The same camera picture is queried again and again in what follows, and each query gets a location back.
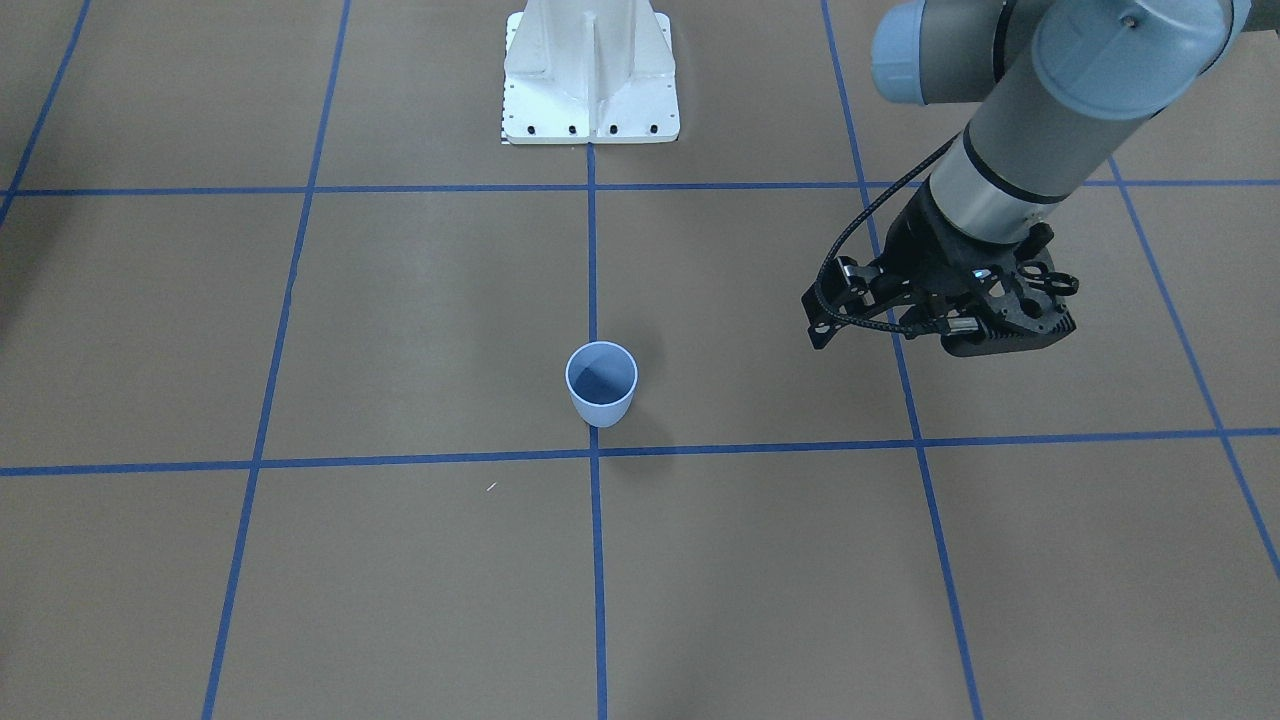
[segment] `black hole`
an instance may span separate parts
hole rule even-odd
[[[1024,297],[1019,305],[1021,306],[1023,313],[1027,313],[1028,318],[1039,318],[1044,314],[1044,310],[1041,310],[1039,304],[1029,297]]]

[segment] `grid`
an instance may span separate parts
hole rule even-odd
[[[124,187],[124,188],[74,188],[74,190],[23,190],[22,181],[31,161],[31,156],[40,140],[41,131],[49,113],[56,100],[58,90],[63,82],[67,68],[73,61],[77,42],[90,14],[92,0],[84,0],[72,29],[70,38],[63,54],[61,63],[54,77],[49,94],[41,106],[40,114],[31,131],[29,140],[23,150],[22,158],[14,176],[4,193],[4,202],[0,205],[0,224],[4,223],[13,202],[18,197],[50,197],[50,196],[166,196],[166,195],[296,195],[302,197],[302,210],[298,218],[297,234],[293,245],[288,277],[285,279],[284,300],[279,313],[279,323],[275,333],[274,350],[270,359],[266,387],[262,396],[261,414],[259,419],[256,439],[252,456],[248,459],[228,459],[220,461],[192,461],[192,462],[131,462],[131,464],[105,464],[105,465],[45,465],[45,466],[0,466],[0,477],[55,477],[79,474],[123,474],[123,473],[172,473],[172,471],[202,471],[202,470],[239,470],[247,471],[243,506],[239,518],[238,530],[234,538],[234,551],[230,570],[227,580],[225,598],[223,602],[221,618],[212,651],[212,661],[209,674],[209,684],[204,703],[204,717],[211,719],[218,697],[219,678],[225,652],[225,643],[237,594],[241,562],[247,541],[253,497],[257,487],[259,474],[264,469],[284,468],[342,468],[342,466],[369,466],[369,465],[426,465],[426,464],[452,464],[452,462],[493,462],[493,461],[538,461],[557,459],[586,459],[590,464],[590,496],[591,496],[591,525],[593,525],[593,551],[594,551],[594,584],[595,584],[595,637],[596,637],[596,705],[598,716],[604,720],[608,716],[608,674],[607,674],[607,648],[605,648],[605,584],[604,584],[604,529],[602,527],[602,498],[600,498],[600,459],[602,457],[636,457],[657,455],[723,455],[723,454],[769,454],[769,452],[812,452],[812,451],[860,451],[900,448],[914,450],[923,483],[924,495],[928,502],[929,516],[947,601],[951,610],[951,620],[956,637],[956,647],[964,667],[965,683],[968,687],[972,714],[975,719],[983,717],[979,685],[970,661],[968,641],[964,629],[960,598],[952,578],[948,560],[947,542],[943,530],[943,519],[938,510],[933,491],[933,480],[929,470],[928,450],[934,447],[963,447],[963,446],[1016,446],[1016,445],[1043,445],[1043,443],[1098,443],[1098,442],[1161,442],[1188,438],[1213,438],[1221,443],[1225,459],[1231,468],[1231,473],[1239,486],[1253,523],[1276,577],[1280,578],[1280,556],[1277,556],[1275,543],[1270,536],[1266,521],[1254,501],[1248,479],[1236,459],[1233,446],[1234,438],[1242,437],[1280,437],[1280,427],[1226,427],[1219,414],[1217,405],[1208,387],[1208,382],[1201,370],[1199,361],[1193,347],[1192,338],[1178,313],[1175,297],[1164,281],[1158,260],[1152,250],[1142,219],[1130,197],[1130,187],[1249,187],[1249,186],[1280,186],[1280,178],[1240,178],[1240,179],[1129,179],[1121,174],[1116,160],[1108,159],[1111,179],[1091,179],[1085,186],[1114,187],[1119,191],[1128,210],[1133,228],[1140,242],[1143,254],[1149,265],[1152,277],[1158,287],[1165,307],[1172,322],[1178,340],[1185,354],[1185,360],[1196,378],[1199,395],[1212,418],[1211,428],[1192,428],[1180,430],[1151,430],[1151,432],[1114,432],[1114,433],[1064,433],[1064,434],[1023,434],[1023,436],[983,436],[983,437],[924,437],[920,430],[915,398],[911,391],[911,378],[899,336],[892,337],[893,352],[897,364],[897,374],[901,383],[908,420],[911,437],[884,441],[847,441],[847,442],[790,442],[790,443],[742,443],[742,445],[685,445],[685,446],[654,446],[654,447],[600,447],[599,433],[590,428],[585,447],[540,451],[513,451],[513,452],[465,452],[465,454],[424,454],[424,455],[379,455],[379,456],[348,456],[348,457],[291,457],[291,459],[265,459],[264,447],[270,425],[271,406],[275,396],[275,384],[280,369],[280,360],[288,333],[292,292],[298,277],[298,264],[305,249],[307,224],[311,213],[312,200],[316,195],[324,193],[439,193],[439,192],[572,192],[585,193],[588,201],[588,338],[598,340],[598,277],[596,277],[596,201],[600,192],[618,191],[732,191],[732,190],[832,190],[844,188],[859,191],[864,205],[870,202],[870,191],[891,184],[890,181],[868,179],[864,173],[861,152],[858,145],[858,132],[854,114],[850,108],[849,95],[845,87],[844,69],[837,47],[836,33],[832,27],[831,10],[827,0],[819,0],[814,12],[822,13],[826,27],[827,41],[832,68],[836,78],[836,92],[844,111],[844,120],[849,136],[849,149],[856,176],[855,182],[726,182],[726,183],[599,183],[596,182],[596,155],[594,146],[588,146],[586,182],[564,184],[343,184],[324,186],[317,183],[320,172],[325,132],[328,128],[329,113],[333,104],[334,88],[340,72],[343,42],[347,24],[351,15],[352,0],[343,0],[342,18],[338,24],[338,35],[334,42],[332,64],[329,69],[328,86],[324,104],[320,110],[319,127],[316,131],[314,152],[311,158],[307,183],[305,186],[270,186],[270,187]],[[879,237],[876,220],[869,220],[872,243],[876,252],[879,252]]]

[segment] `black cable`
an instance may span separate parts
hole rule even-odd
[[[937,150],[934,150],[919,165],[916,165],[915,168],[913,168],[911,172],[906,173],[905,176],[902,176],[901,178],[899,178],[897,182],[895,182],[893,184],[888,186],[888,188],[886,188],[884,192],[882,192],[879,195],[879,197],[877,197],[874,201],[872,201],[872,204],[868,205],[865,210],[863,210],[861,213],[859,213],[858,217],[854,218],[854,222],[849,223],[849,227],[845,228],[845,232],[840,233],[840,237],[836,238],[836,243],[831,246],[831,252],[827,252],[827,259],[822,261],[822,268],[818,270],[818,279],[815,279],[813,282],[813,295],[814,295],[814,297],[818,299],[818,305],[820,305],[822,309],[823,309],[823,311],[826,311],[833,319],[836,319],[836,320],[838,320],[841,323],[849,324],[849,325],[855,325],[855,327],[859,327],[859,328],[865,328],[865,329],[869,329],[869,331],[879,331],[879,332],[886,332],[886,333],[900,333],[900,334],[908,334],[908,336],[920,336],[920,334],[928,334],[928,333],[938,332],[937,327],[933,323],[919,323],[919,324],[915,324],[915,325],[901,325],[901,324],[897,324],[897,323],[884,323],[884,322],[881,322],[881,320],[868,320],[865,318],[855,318],[854,315],[841,314],[835,307],[832,307],[831,302],[822,295],[822,281],[827,277],[827,268],[831,266],[832,260],[836,259],[836,255],[840,252],[840,249],[845,246],[845,241],[849,240],[849,237],[851,234],[854,234],[854,231],[856,231],[864,222],[867,222],[867,218],[870,218],[872,214],[876,210],[878,210],[881,205],[883,205],[884,202],[887,202],[890,197],[893,197],[893,193],[896,193],[897,191],[900,191],[904,187],[906,187],[906,183],[909,183],[913,179],[915,179],[916,176],[919,176],[920,173],[923,173],[925,169],[928,169],[929,165],[932,165],[933,163],[936,163],[938,160],[938,158],[941,158],[942,155],[945,155],[946,151],[951,149],[951,143],[955,142],[957,137],[960,137],[960,136],[956,135],[951,140],[943,142]]]

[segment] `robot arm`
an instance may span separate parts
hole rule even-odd
[[[849,324],[938,333],[959,356],[1066,337],[1075,322],[1064,299],[1079,283],[1055,269],[1046,217],[1277,5],[1260,1],[1253,15],[1249,0],[916,0],[891,10],[873,50],[886,97],[986,100],[878,258],[861,266],[833,249],[803,299],[813,346]],[[909,307],[900,323],[872,320],[895,306]]]

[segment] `cup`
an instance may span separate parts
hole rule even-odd
[[[636,360],[621,345],[589,342],[570,355],[564,384],[582,420],[608,428],[626,415],[636,393]]]

